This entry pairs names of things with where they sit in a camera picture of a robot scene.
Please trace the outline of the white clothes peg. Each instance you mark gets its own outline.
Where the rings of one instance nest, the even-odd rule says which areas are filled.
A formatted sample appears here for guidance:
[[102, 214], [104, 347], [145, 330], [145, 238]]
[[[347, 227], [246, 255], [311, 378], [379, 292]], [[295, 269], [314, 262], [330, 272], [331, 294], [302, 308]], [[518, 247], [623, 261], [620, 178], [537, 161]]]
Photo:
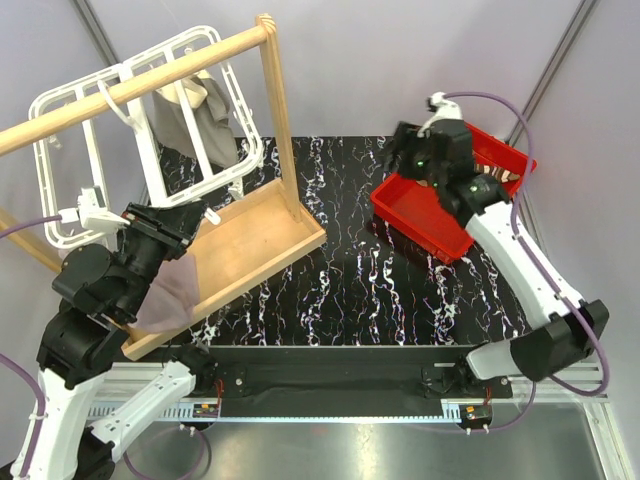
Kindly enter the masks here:
[[217, 226], [221, 223], [221, 217], [211, 208], [207, 208], [205, 210], [203, 218], [214, 226]]

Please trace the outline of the lilac sock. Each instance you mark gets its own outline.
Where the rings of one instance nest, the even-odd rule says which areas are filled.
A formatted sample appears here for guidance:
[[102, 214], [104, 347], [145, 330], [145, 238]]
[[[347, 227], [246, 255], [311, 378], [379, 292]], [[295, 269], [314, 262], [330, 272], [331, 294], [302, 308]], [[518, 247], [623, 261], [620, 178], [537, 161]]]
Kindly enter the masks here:
[[65, 303], [94, 319], [161, 333], [187, 325], [199, 302], [195, 257], [150, 264], [143, 276], [101, 245], [72, 251], [52, 282]]

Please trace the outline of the white plastic sock hanger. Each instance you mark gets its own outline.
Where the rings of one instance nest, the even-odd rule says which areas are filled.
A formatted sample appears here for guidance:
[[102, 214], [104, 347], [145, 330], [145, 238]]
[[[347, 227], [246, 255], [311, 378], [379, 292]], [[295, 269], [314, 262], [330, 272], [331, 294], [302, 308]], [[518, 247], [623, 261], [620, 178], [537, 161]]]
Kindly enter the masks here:
[[[29, 117], [30, 119], [37, 119], [43, 116], [46, 108], [59, 100], [68, 98], [82, 100], [86, 98], [88, 89], [95, 87], [98, 90], [99, 96], [106, 101], [108, 107], [133, 131], [152, 206], [173, 207], [187, 204], [199, 200], [204, 195], [222, 187], [226, 187], [235, 199], [241, 199], [244, 196], [244, 177], [263, 165], [263, 146], [252, 118], [252, 112], [246, 104], [235, 73], [228, 61], [221, 62], [220, 69], [233, 105], [233, 115], [240, 124], [248, 142], [246, 154], [242, 159], [238, 160], [237, 164], [229, 168], [223, 168], [220, 172], [214, 172], [212, 170], [210, 162], [204, 153], [204, 147], [195, 125], [192, 111], [188, 105], [185, 89], [181, 85], [182, 79], [193, 76], [204, 69], [200, 69], [198, 72], [190, 75], [180, 76], [170, 84], [174, 84], [177, 87], [182, 111], [186, 117], [188, 130], [196, 150], [196, 159], [203, 178], [193, 186], [175, 194], [168, 194], [166, 191], [160, 168], [160, 157], [157, 150], [158, 143], [152, 131], [142, 100], [140, 98], [134, 98], [128, 101], [124, 108], [120, 108], [106, 90], [108, 81], [128, 81], [134, 79], [137, 76], [138, 69], [153, 61], [159, 61], [163, 67], [174, 66], [180, 59], [177, 52], [182, 50], [185, 55], [191, 55], [194, 51], [192, 45], [197, 40], [205, 41], [208, 46], [217, 46], [222, 41], [217, 30], [211, 26], [192, 27], [122, 63], [41, 94], [31, 104]], [[90, 118], [82, 120], [81, 125], [87, 145], [92, 178], [94, 180], [93, 186], [98, 185], [102, 188], [110, 210], [101, 154], [96, 140], [94, 125]], [[42, 210], [44, 215], [53, 216], [58, 214], [62, 209], [59, 209], [57, 206], [57, 196], [47, 141], [40, 139], [34, 142], [33, 147]], [[48, 224], [45, 227], [45, 237], [47, 241], [53, 247], [60, 250], [71, 250], [82, 245], [93, 243], [110, 234], [112, 233], [107, 234], [85, 230], [83, 227], [77, 234], [67, 234], [62, 231], [60, 224]]]

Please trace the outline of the brown striped sock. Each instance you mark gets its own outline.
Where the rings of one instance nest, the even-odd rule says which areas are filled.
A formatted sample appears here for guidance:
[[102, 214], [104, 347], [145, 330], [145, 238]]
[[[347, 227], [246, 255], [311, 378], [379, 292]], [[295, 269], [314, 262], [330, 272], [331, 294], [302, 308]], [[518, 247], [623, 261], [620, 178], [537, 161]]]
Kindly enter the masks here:
[[520, 179], [520, 175], [513, 173], [503, 167], [485, 165], [485, 164], [476, 164], [474, 166], [474, 170], [479, 174], [487, 174], [491, 177], [498, 180], [500, 183], [508, 183], [512, 181], [517, 181]]

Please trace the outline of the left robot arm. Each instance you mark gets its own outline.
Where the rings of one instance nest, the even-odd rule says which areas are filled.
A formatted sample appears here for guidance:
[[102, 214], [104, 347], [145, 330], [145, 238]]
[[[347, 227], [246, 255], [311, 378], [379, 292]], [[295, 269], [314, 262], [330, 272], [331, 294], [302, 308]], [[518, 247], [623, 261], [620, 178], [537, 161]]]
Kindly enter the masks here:
[[166, 261], [186, 254], [208, 205], [171, 208], [131, 203], [121, 215], [117, 248], [80, 246], [52, 282], [61, 297], [44, 330], [32, 377], [7, 357], [2, 363], [32, 389], [36, 403], [17, 458], [4, 479], [107, 479], [126, 450], [180, 399], [218, 392], [216, 365], [184, 345], [163, 370], [112, 414], [87, 421], [96, 394], [129, 334], [152, 281]]

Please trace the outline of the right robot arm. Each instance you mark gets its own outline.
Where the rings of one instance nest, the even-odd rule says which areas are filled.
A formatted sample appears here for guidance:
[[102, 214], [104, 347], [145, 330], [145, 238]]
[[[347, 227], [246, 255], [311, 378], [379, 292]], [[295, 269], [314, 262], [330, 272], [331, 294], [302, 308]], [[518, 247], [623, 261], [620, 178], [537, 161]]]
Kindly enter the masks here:
[[490, 379], [520, 374], [532, 382], [597, 355], [604, 392], [610, 379], [600, 336], [609, 311], [600, 300], [586, 301], [531, 242], [521, 226], [516, 201], [503, 183], [476, 165], [472, 133], [459, 119], [427, 127], [399, 122], [386, 146], [386, 166], [401, 177], [423, 181], [436, 191], [443, 209], [490, 256], [516, 295], [529, 333], [475, 347], [454, 371], [466, 396], [486, 389]]

